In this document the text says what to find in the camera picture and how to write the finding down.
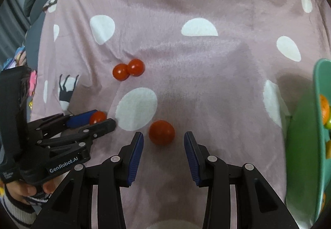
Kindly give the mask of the person's left hand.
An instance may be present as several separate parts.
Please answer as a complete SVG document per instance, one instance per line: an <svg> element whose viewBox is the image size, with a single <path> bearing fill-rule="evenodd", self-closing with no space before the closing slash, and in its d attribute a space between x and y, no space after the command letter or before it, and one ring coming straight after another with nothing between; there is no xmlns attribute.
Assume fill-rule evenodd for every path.
<svg viewBox="0 0 331 229"><path fill-rule="evenodd" d="M60 178L55 178L44 183L44 192L46 194L52 194L60 182ZM5 187L7 188L9 195L11 195L13 199L24 204L28 204L28 202L25 200L26 197L33 197L37 193L36 187L23 181L13 181L8 184L5 184Z"/></svg>

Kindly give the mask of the striped sleeve forearm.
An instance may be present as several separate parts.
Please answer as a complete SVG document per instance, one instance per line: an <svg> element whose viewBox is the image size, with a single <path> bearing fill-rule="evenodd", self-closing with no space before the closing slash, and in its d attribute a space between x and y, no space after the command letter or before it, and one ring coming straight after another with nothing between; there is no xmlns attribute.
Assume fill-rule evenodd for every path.
<svg viewBox="0 0 331 229"><path fill-rule="evenodd" d="M1 196L1 203L18 228L31 228L38 215L34 207L44 206L49 198L50 195L47 195L46 198L42 199L28 197L31 204L25 204L13 199L7 188L5 188L4 194Z"/></svg>

